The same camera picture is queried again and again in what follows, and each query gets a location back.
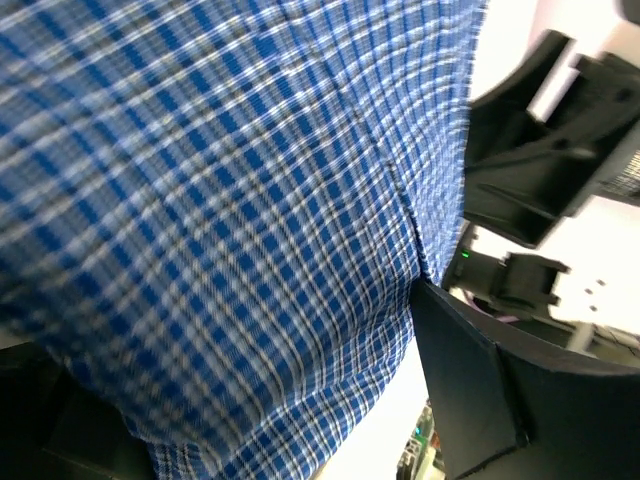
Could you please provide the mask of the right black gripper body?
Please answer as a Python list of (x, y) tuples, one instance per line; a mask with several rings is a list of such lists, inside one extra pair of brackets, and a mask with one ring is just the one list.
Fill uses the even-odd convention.
[(580, 55), (546, 121), (527, 108), (571, 40), (550, 30), (504, 81), (473, 101), (464, 217), (527, 248), (592, 195), (623, 200), (620, 177), (639, 149), (639, 69), (613, 53)]

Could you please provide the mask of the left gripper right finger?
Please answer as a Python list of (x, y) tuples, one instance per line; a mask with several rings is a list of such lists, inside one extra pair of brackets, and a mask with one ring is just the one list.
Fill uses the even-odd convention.
[(450, 479), (635, 479), (639, 371), (565, 350), (423, 280), (410, 309)]

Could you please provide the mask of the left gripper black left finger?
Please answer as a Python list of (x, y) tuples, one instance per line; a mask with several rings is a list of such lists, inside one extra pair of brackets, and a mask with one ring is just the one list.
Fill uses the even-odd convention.
[(153, 479), (120, 413), (31, 343), (1, 351), (3, 479)]

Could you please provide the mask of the blue checked long sleeve shirt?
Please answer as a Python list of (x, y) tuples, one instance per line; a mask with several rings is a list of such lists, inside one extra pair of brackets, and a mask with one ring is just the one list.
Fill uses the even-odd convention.
[(307, 479), (462, 222), (482, 1), (5, 1), (1, 325), (162, 479)]

